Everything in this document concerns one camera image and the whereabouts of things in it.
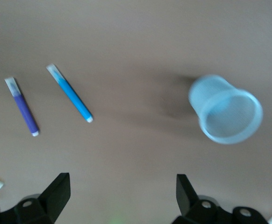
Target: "cup rim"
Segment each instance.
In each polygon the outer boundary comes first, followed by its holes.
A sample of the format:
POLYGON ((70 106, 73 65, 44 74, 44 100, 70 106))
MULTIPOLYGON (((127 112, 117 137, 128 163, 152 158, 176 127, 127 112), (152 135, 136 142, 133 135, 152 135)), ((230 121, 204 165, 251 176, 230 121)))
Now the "cup rim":
POLYGON ((263 119, 263 109, 258 99, 256 99, 251 93, 241 89, 231 89, 222 91, 211 97, 201 109, 198 117, 200 128, 211 140, 220 144, 236 144, 249 138, 257 131, 263 119), (241 132, 228 137, 218 137, 211 135, 206 129, 207 117, 210 111, 216 104, 218 104, 218 102, 238 96, 247 97, 254 103, 255 114, 251 122, 241 132))

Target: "translucent plastic cup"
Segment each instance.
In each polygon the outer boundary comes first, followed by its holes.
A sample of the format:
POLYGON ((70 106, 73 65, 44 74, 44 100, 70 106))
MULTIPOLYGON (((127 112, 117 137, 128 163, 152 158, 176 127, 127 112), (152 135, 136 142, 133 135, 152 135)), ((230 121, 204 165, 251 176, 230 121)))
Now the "translucent plastic cup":
POLYGON ((220 144, 235 144, 252 136, 263 119, 260 102, 218 75, 197 79, 189 101, 199 117, 202 131, 220 144))

